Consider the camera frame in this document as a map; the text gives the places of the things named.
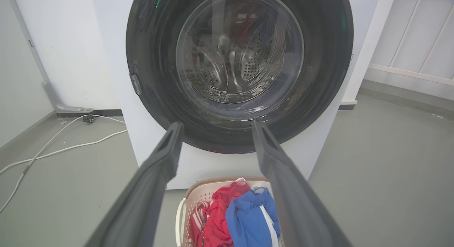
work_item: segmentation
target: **white laundry basket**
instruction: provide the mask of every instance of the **white laundry basket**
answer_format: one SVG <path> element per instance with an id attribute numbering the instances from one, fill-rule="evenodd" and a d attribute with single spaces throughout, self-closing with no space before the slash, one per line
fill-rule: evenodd
<path id="1" fill-rule="evenodd" d="M 244 177 L 250 187 L 267 187 L 271 196 L 273 191 L 271 183 L 263 177 Z M 175 238 L 177 239 L 178 247 L 189 247 L 189 216 L 194 213 L 198 201 L 213 201 L 211 196 L 216 190 L 221 187 L 229 187 L 232 182 L 235 182 L 238 177 L 218 178 L 206 181 L 197 182 L 186 192 L 185 197 L 178 205 L 177 217 L 175 219 Z M 284 247 L 284 241 L 279 238 L 279 245 Z"/>

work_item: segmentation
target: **perforated stainless steel drum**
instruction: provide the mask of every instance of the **perforated stainless steel drum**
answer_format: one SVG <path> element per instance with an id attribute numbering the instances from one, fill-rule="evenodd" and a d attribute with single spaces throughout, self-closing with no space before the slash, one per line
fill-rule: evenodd
<path id="1" fill-rule="evenodd" d="M 180 79 L 195 100 L 200 95 L 225 104 L 254 99 L 279 78 L 286 35 L 302 40 L 292 13 L 279 0 L 208 0 L 180 33 Z M 302 54 L 291 65 L 295 72 L 290 82 L 301 65 Z"/>

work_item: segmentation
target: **white washing machine body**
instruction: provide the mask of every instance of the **white washing machine body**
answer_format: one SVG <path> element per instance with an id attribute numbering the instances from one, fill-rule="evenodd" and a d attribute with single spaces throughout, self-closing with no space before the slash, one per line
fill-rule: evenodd
<path id="1" fill-rule="evenodd" d="M 284 151 L 297 164 L 306 179 L 315 166 L 333 124 L 377 1 L 350 0 L 355 36 L 350 66 L 344 82 L 328 108 L 313 124 L 282 143 Z M 125 39 L 133 0 L 93 0 L 93 3 L 110 66 L 109 74 L 115 83 L 117 98 L 140 166 L 152 153 L 166 130 L 147 111 L 135 93 L 129 77 Z M 177 176 L 167 184 L 167 188 L 183 189 L 201 180 L 227 176 L 262 176 L 256 153 L 213 153 L 183 143 Z"/>

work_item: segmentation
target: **blue clothing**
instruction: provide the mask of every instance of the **blue clothing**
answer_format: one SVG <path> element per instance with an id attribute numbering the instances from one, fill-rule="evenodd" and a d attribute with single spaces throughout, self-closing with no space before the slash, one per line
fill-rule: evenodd
<path id="1" fill-rule="evenodd" d="M 226 211 L 230 236 L 235 247 L 271 247 L 271 234 L 260 206 L 273 222 L 277 238 L 281 235 L 276 205 L 266 187 L 254 187 L 232 199 Z"/>

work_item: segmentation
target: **clothing tag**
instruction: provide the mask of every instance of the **clothing tag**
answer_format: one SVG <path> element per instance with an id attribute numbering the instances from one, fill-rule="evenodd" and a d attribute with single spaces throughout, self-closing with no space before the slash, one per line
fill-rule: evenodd
<path id="1" fill-rule="evenodd" d="M 235 182 L 240 186 L 246 184 L 246 180 L 244 178 L 238 178 Z"/>
<path id="2" fill-rule="evenodd" d="M 254 194 L 256 195 L 259 195 L 262 194 L 265 191 L 265 189 L 263 187 L 254 186 L 251 187 L 251 191 L 254 192 Z"/>

